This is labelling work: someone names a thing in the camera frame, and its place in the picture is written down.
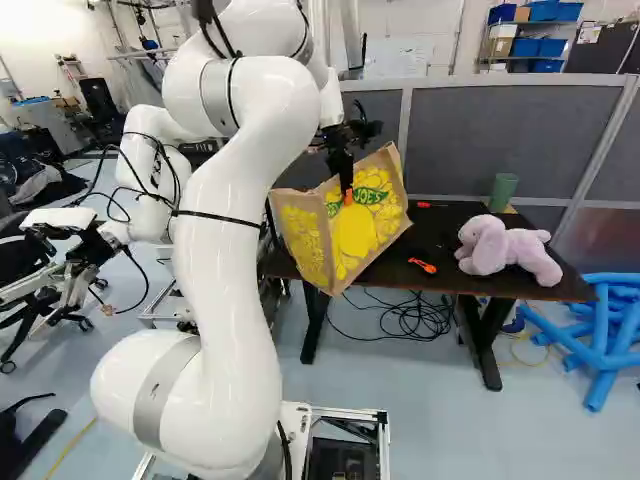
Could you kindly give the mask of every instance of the pink plush bunny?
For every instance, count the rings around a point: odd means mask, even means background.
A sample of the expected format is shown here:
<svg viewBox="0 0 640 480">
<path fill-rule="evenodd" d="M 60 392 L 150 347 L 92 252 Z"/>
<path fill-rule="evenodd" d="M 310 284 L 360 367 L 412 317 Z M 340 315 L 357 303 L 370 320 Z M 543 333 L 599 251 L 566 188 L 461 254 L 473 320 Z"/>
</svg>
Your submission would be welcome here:
<svg viewBox="0 0 640 480">
<path fill-rule="evenodd" d="M 543 287 L 553 287 L 562 279 L 562 269 L 546 252 L 551 239 L 546 230 L 507 230 L 493 215 L 478 215 L 458 232 L 462 242 L 455 256 L 460 270 L 469 275 L 491 275 L 505 265 L 517 263 L 533 273 Z"/>
</svg>

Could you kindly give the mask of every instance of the red object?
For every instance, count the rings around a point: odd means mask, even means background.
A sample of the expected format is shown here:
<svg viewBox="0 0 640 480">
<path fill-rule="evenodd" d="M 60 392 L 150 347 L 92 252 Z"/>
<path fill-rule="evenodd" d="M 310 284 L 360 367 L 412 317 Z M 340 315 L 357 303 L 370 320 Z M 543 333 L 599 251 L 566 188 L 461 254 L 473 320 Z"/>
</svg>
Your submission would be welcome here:
<svg viewBox="0 0 640 480">
<path fill-rule="evenodd" d="M 415 263 L 416 265 L 418 265 L 420 268 L 422 268 L 425 272 L 427 273 L 436 273 L 438 271 L 438 269 L 435 267 L 435 265 L 431 265 L 430 263 L 427 262 L 423 262 L 422 260 L 419 260 L 415 257 L 411 257 L 409 259 L 409 263 Z"/>
<path fill-rule="evenodd" d="M 345 205 L 351 205 L 353 203 L 353 188 L 349 188 L 346 192 L 345 192 L 345 196 L 344 196 L 344 204 Z"/>
</svg>

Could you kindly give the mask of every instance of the orange scissors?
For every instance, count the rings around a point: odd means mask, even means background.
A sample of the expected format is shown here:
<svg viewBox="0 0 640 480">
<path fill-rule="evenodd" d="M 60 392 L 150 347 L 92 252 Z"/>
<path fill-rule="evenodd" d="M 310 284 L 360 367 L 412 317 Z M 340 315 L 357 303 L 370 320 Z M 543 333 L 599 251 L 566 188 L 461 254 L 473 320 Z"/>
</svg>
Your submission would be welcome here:
<svg viewBox="0 0 640 480">
<path fill-rule="evenodd" d="M 425 272 L 434 274 L 438 271 L 435 265 L 431 265 L 430 263 L 423 262 L 422 260 L 417 259 L 416 257 L 411 257 L 409 259 L 409 263 L 415 263 L 420 268 L 422 268 Z"/>
</svg>

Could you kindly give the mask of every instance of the chair wheel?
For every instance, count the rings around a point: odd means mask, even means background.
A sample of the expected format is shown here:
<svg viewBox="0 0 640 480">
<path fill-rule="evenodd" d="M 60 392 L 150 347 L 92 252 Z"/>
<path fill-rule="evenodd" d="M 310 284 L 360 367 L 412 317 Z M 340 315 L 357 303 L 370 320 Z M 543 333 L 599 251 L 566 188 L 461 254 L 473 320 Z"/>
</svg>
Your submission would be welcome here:
<svg viewBox="0 0 640 480">
<path fill-rule="evenodd" d="M 78 321 L 78 327 L 80 327 L 80 330 L 86 333 L 93 330 L 93 323 L 91 323 L 91 321 L 85 317 L 82 320 Z"/>
<path fill-rule="evenodd" d="M 6 362 L 0 363 L 0 372 L 4 373 L 5 375 L 13 373 L 16 368 L 18 368 L 18 366 L 12 360 L 7 360 Z"/>
</svg>

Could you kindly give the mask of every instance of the paper bag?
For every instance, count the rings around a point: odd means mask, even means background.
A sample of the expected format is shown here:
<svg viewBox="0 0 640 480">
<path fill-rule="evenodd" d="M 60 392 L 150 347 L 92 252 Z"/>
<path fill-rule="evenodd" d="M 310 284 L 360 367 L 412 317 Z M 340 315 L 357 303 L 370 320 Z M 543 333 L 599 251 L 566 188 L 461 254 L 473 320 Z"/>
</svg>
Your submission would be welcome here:
<svg viewBox="0 0 640 480">
<path fill-rule="evenodd" d="M 393 143 L 354 165 L 349 206 L 343 205 L 337 175 L 308 192 L 271 190 L 269 200 L 300 274 L 332 296 L 411 226 Z"/>
</svg>

